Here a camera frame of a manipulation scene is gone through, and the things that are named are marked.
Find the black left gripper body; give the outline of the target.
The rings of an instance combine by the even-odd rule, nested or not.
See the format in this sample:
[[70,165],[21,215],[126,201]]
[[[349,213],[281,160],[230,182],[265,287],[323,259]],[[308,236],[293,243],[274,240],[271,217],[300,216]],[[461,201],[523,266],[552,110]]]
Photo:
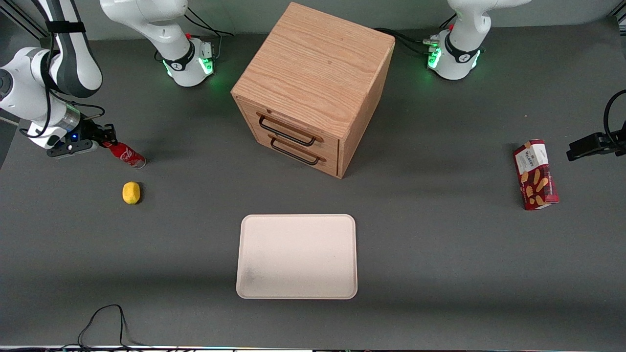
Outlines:
[[626,154],[626,132],[614,131],[607,134],[609,140],[608,154],[615,154],[615,156],[623,156]]

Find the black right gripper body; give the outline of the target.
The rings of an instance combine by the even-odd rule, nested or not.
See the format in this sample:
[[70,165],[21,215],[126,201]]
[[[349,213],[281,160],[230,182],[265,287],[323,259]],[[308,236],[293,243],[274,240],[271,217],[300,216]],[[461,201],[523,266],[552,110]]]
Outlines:
[[78,126],[72,130],[72,141],[80,142],[82,140],[91,140],[98,144],[105,142],[105,130],[101,125],[94,123],[93,120],[81,120]]

